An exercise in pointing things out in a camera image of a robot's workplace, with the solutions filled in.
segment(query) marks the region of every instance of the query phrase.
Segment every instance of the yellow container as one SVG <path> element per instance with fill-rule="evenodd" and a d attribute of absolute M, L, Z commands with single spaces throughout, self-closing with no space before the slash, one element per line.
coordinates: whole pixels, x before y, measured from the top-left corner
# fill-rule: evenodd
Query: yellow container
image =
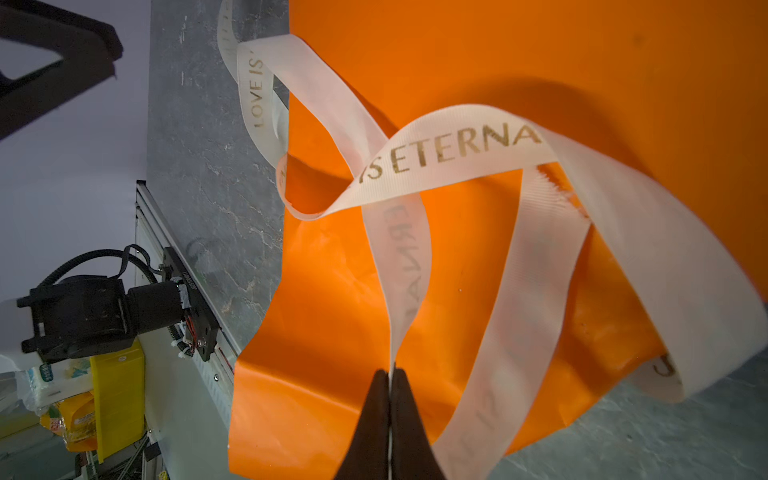
<path fill-rule="evenodd" d="M 144 351 L 131 348 L 91 357 L 100 463 L 144 435 Z"/>

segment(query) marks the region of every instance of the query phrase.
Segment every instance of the white ribbon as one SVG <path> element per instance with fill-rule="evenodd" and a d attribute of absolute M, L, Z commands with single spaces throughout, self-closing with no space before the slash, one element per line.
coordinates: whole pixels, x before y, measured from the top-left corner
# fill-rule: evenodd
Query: white ribbon
<path fill-rule="evenodd" d="M 226 35 L 232 31 L 230 1 L 222 4 L 219 46 L 230 72 L 237 70 L 249 134 L 270 163 L 276 152 L 283 152 L 275 162 L 276 183 L 295 217 L 313 220 L 362 206 L 389 314 L 392 362 L 429 284 L 431 240 L 418 192 L 524 169 L 515 232 L 492 317 L 461 401 L 433 445 L 450 480 L 484 478 L 493 469 L 525 420 L 560 335 L 568 285 L 589 222 L 537 172 L 537 165 L 561 164 L 667 347 L 670 358 L 664 361 L 675 374 L 659 375 L 654 367 L 658 370 L 661 360 L 642 366 L 634 377 L 646 392 L 680 400 L 727 375 L 768 343 L 766 312 L 746 275 L 707 227 L 654 180 L 484 105 L 432 112 L 386 139 L 357 97 L 297 37 L 241 43 L 233 61 L 234 36 Z M 273 74 L 328 130 L 355 177 L 323 212 L 299 212 L 285 198 L 289 171 L 280 142 L 286 137 L 280 133 L 281 113 L 273 109 L 282 105 L 271 91 Z M 258 102 L 263 102 L 256 109 L 260 117 L 253 112 Z M 267 125 L 278 127 L 260 130 Z"/>

